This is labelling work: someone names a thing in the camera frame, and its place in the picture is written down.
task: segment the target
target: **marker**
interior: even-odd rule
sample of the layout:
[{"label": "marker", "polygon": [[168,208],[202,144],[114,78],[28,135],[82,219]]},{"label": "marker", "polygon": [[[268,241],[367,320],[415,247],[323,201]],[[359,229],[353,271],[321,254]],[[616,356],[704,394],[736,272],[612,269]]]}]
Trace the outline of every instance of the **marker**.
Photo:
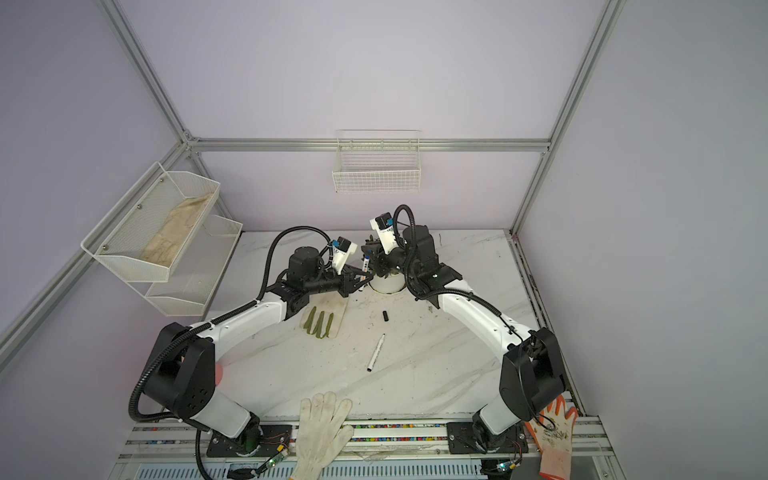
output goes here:
[{"label": "marker", "polygon": [[379,345],[376,345],[376,350],[373,351],[373,356],[371,357],[371,361],[368,363],[368,371],[373,371],[373,363],[376,361],[376,357],[379,356],[379,352],[382,349],[382,345],[384,344],[384,333],[382,333],[382,338],[379,339]]}]

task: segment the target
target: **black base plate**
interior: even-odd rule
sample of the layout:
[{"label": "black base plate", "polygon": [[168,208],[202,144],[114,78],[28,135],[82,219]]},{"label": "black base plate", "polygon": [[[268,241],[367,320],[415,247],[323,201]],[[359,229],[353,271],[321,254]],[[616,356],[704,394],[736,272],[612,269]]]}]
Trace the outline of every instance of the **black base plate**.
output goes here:
[{"label": "black base plate", "polygon": [[[290,434],[293,430],[291,425],[262,425],[261,429],[263,431],[263,442],[269,442],[274,445],[260,443],[259,448],[252,455],[253,457],[271,457],[275,455],[277,447],[280,446],[280,439],[283,439],[283,443],[289,445]],[[213,436],[210,437],[210,443],[208,443],[208,450],[205,455],[208,458],[237,457],[236,449],[237,447],[231,440],[218,432],[214,432]]]},{"label": "black base plate", "polygon": [[[520,445],[523,453],[528,453],[528,441],[520,438],[520,434],[523,435],[522,422],[513,425],[506,432],[502,433],[499,441],[501,446],[488,453],[514,453],[518,451],[518,447],[512,443],[517,442]],[[447,426],[448,430],[448,451],[455,454],[462,453],[482,453],[477,447],[475,447],[475,434],[472,432],[472,422],[450,422]]]}]

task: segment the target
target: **white marble tabletop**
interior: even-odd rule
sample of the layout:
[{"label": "white marble tabletop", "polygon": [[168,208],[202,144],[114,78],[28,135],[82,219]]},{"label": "white marble tabletop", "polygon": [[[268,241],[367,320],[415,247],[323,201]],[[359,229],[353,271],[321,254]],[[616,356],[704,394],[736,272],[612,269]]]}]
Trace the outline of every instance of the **white marble tabletop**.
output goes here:
[{"label": "white marble tabletop", "polygon": [[[369,231],[328,232],[364,243]],[[475,292],[513,319],[537,328],[503,230],[435,230],[440,261],[464,276]],[[261,285],[274,232],[243,233],[211,304],[208,319],[253,299]],[[316,233],[286,235],[277,247],[270,282],[302,246],[322,248]],[[361,266],[359,252],[350,259]],[[389,314],[384,322],[382,311]],[[349,297],[335,339],[298,328],[301,313],[262,330],[221,360],[218,388],[265,420],[296,420],[300,400],[333,390],[350,398],[351,419],[468,418],[498,391],[500,365],[457,319],[407,290],[384,296],[366,287]],[[386,340],[373,372],[367,363],[382,333]]]}]

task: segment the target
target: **pink object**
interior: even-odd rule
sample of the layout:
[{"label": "pink object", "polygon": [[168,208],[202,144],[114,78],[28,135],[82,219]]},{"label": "pink object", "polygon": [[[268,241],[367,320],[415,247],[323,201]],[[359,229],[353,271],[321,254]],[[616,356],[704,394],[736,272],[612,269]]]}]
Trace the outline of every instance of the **pink object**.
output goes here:
[{"label": "pink object", "polygon": [[221,377],[223,377],[223,376],[224,376],[224,368],[217,363],[216,364],[216,379],[214,380],[214,385],[219,386],[219,384],[221,383]]}]

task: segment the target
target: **white wall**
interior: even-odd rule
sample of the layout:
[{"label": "white wall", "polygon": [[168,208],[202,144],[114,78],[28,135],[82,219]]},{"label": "white wall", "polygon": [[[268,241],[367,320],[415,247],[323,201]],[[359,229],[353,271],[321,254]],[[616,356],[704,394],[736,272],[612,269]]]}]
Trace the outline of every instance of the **white wall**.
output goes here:
[{"label": "white wall", "polygon": [[604,0],[123,0],[191,132],[549,137]]},{"label": "white wall", "polygon": [[203,158],[245,230],[300,224],[366,230],[370,219],[403,203],[432,229],[483,229],[512,225],[539,154],[425,152],[421,191],[410,194],[337,194],[333,152],[207,152]]},{"label": "white wall", "polygon": [[632,480],[766,475],[767,25],[628,2],[521,232]]},{"label": "white wall", "polygon": [[[0,330],[174,137],[90,0],[0,6]],[[169,323],[98,266],[0,382],[0,476],[105,478]]]}]

